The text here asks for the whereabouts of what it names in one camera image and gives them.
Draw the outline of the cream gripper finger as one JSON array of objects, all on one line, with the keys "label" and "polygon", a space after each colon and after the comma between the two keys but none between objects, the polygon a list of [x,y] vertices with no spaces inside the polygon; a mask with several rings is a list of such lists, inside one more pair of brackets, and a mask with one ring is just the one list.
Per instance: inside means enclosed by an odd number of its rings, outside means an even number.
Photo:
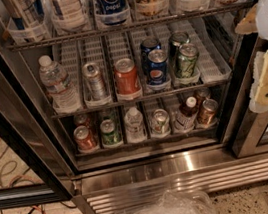
[{"label": "cream gripper finger", "polygon": [[245,17],[239,21],[236,25],[234,32],[241,35],[257,33],[257,24],[256,24],[256,15],[257,15],[257,6],[254,5],[245,15]]}]

